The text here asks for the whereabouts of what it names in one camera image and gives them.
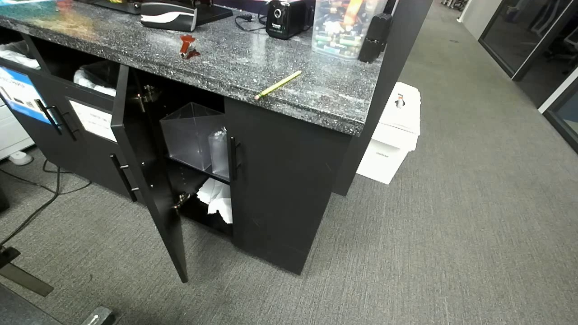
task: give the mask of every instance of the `speckled countertop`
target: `speckled countertop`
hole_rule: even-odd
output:
[[[201,56],[182,60],[182,32],[146,28],[139,19],[72,0],[0,6],[0,26],[339,132],[363,130],[379,60],[338,60],[311,50],[311,32],[280,40],[264,30],[243,32],[233,17],[197,27],[192,35]],[[303,70],[297,79],[253,99],[297,70]]]

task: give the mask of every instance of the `open cabinet door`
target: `open cabinet door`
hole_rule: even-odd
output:
[[[126,161],[118,161],[118,157],[114,156],[112,159],[129,192],[133,193],[133,201],[139,195],[139,201],[146,204],[180,279],[186,282],[187,264],[181,220],[173,208],[175,196],[165,161],[155,146],[149,117],[143,107],[136,101],[127,100],[128,80],[129,68],[121,65],[111,126]],[[131,171],[136,184],[129,184],[125,169]]]

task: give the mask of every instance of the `desk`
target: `desk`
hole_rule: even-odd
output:
[[[234,222],[221,232],[242,251],[300,274],[352,139],[364,138],[355,146],[365,151],[370,134],[363,135],[364,127],[370,122],[375,128],[431,4],[406,2],[396,15],[415,15],[401,17],[392,29],[402,44],[388,47],[400,51],[389,73],[379,60],[365,64],[312,52],[310,32],[278,40],[264,31],[240,31],[233,18],[199,26],[193,35],[201,56],[182,60],[181,33],[148,29],[139,17],[74,1],[1,7],[0,26],[20,34],[41,70],[0,65],[26,74],[61,121],[59,134],[15,112],[45,156],[146,205],[184,282],[180,218],[212,224],[194,198],[212,175],[166,159],[159,120],[191,101],[224,113],[229,156],[235,155],[238,165],[229,165],[236,171],[229,180]],[[405,30],[409,35],[401,35]],[[100,58],[120,64],[114,98],[71,82],[81,64]],[[303,70],[299,78],[253,100],[296,70]],[[386,87],[372,97],[378,78]],[[162,99],[144,101],[147,84],[162,88]],[[82,128],[70,100],[111,114],[117,142]],[[368,118],[370,104],[377,108]],[[181,193],[192,199],[180,204]]]

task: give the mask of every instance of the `cabinet door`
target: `cabinet door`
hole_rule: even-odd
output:
[[[130,197],[129,189],[110,157],[115,155],[124,161],[110,128],[114,98],[52,76],[43,79],[39,87],[53,91],[60,112],[68,118],[70,127],[86,147],[79,157],[82,164],[73,172]]]
[[[0,59],[0,67],[8,69],[1,71],[3,79],[17,82],[21,86],[29,82],[34,85],[35,91],[44,102],[43,106],[48,108],[46,112],[41,112],[33,99],[11,98],[9,93],[13,91],[1,89],[1,96],[15,118],[50,162],[74,171],[80,163],[79,157],[86,149],[67,128],[69,121],[66,117],[57,114],[58,103],[54,99],[52,90],[42,87],[44,78],[42,73],[2,59]]]
[[[233,242],[300,274],[350,136],[233,99],[225,116]]]
[[[120,67],[119,81],[128,80],[129,68]],[[127,84],[119,82],[114,99],[112,130],[126,165],[134,177],[131,186],[147,206],[162,241],[183,282],[187,281],[181,220],[173,206],[176,202],[162,153],[155,145],[148,115],[133,101],[126,101]]]

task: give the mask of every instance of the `yellow pencil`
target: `yellow pencil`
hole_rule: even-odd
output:
[[[259,98],[266,96],[267,94],[269,94],[271,91],[281,87],[282,85],[290,82],[292,79],[295,79],[298,75],[301,74],[301,70],[293,73],[292,75],[290,75],[289,77],[279,81],[278,83],[272,85],[271,87],[265,89],[264,91],[260,92],[258,95],[255,95],[255,100],[259,100]]]

